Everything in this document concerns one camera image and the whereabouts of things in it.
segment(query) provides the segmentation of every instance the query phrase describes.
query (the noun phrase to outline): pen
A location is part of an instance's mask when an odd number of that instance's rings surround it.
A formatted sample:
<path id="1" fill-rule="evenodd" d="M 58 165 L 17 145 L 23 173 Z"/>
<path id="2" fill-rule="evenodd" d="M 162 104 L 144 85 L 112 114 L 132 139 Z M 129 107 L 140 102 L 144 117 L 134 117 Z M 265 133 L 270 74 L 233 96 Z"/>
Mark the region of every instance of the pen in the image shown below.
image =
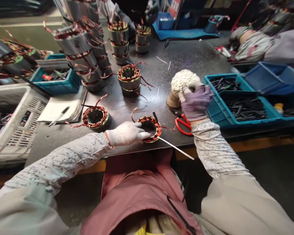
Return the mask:
<path id="1" fill-rule="evenodd" d="M 66 111 L 70 108 L 70 106 L 67 106 L 65 109 L 63 109 L 63 111 L 60 113 L 60 115 L 54 119 L 48 127 L 51 127 L 52 125 L 56 124 L 56 122 L 66 113 Z"/>

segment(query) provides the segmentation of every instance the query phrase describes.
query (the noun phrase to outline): white plastic crate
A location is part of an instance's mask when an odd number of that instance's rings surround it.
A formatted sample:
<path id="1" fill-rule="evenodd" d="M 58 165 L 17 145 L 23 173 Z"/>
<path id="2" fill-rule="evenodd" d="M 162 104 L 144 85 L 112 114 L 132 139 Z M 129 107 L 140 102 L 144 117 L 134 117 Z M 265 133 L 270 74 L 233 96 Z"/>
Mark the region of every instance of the white plastic crate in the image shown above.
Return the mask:
<path id="1" fill-rule="evenodd" d="M 47 102 L 29 86 L 0 87 L 0 107 L 18 104 L 0 133 L 0 163 L 27 159 L 37 134 L 37 119 Z M 27 111 L 31 113 L 22 126 L 21 121 Z"/>

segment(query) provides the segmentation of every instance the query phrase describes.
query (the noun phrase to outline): pink apron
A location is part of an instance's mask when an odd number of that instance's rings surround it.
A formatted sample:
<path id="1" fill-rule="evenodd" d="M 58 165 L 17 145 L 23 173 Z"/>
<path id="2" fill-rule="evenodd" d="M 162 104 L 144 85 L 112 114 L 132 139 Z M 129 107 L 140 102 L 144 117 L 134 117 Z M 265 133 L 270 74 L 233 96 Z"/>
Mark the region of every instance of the pink apron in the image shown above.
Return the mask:
<path id="1" fill-rule="evenodd" d="M 186 202 L 182 202 L 171 156 L 172 149 L 161 149 L 108 158 L 101 202 L 83 223 L 80 234 L 109 235 L 127 216 L 149 209 L 168 215 L 182 234 L 203 234 Z"/>

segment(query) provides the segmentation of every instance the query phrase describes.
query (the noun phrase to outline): hand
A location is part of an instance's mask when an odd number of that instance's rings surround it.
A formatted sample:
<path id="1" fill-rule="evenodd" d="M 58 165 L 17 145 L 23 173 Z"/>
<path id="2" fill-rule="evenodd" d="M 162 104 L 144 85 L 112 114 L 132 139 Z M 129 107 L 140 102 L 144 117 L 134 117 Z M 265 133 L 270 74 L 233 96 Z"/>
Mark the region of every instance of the hand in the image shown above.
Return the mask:
<path id="1" fill-rule="evenodd" d="M 146 22 L 148 25 L 152 25 L 157 19 L 160 10 L 159 0 L 149 0 L 147 8 L 145 10 Z"/>
<path id="2" fill-rule="evenodd" d="M 136 29 L 133 21 L 123 12 L 119 11 L 119 16 L 121 17 L 121 21 L 126 22 L 128 25 L 128 35 L 130 38 L 134 37 L 136 34 Z"/>
<path id="3" fill-rule="evenodd" d="M 197 121 L 207 117 L 206 110 L 211 103 L 213 91 L 210 86 L 201 82 L 192 83 L 189 87 L 183 87 L 179 93 L 182 111 L 188 121 Z"/>
<path id="4" fill-rule="evenodd" d="M 240 37 L 242 36 L 242 33 L 247 29 L 246 26 L 238 27 L 234 32 L 231 34 L 229 38 L 229 42 L 231 41 L 239 41 Z"/>
<path id="5" fill-rule="evenodd" d="M 141 129 L 140 122 L 124 122 L 114 130 L 106 131 L 111 146 L 130 145 L 136 141 L 150 137 Z"/>
<path id="6" fill-rule="evenodd" d="M 129 37 L 134 37 L 136 34 L 136 29 L 133 21 L 123 12 L 121 11 L 119 5 L 116 3 L 114 4 L 113 8 L 113 15 L 109 19 L 111 23 L 116 22 L 116 21 L 123 21 L 126 22 L 128 25 L 128 33 Z"/>

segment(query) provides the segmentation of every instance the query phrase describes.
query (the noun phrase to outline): yellow object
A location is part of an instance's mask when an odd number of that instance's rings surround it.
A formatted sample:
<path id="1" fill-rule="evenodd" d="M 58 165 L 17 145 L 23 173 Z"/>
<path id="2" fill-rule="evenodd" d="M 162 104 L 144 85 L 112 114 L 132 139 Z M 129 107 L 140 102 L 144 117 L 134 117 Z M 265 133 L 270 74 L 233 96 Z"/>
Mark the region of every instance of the yellow object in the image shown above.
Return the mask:
<path id="1" fill-rule="evenodd" d="M 283 106 L 284 106 L 284 104 L 282 104 L 282 103 L 276 103 L 276 104 L 274 105 L 274 108 L 275 108 L 280 114 L 282 114 L 282 113 L 283 113 Z"/>
<path id="2" fill-rule="evenodd" d="M 144 224 L 134 235 L 165 235 L 164 233 L 155 234 L 146 232 L 146 224 Z"/>

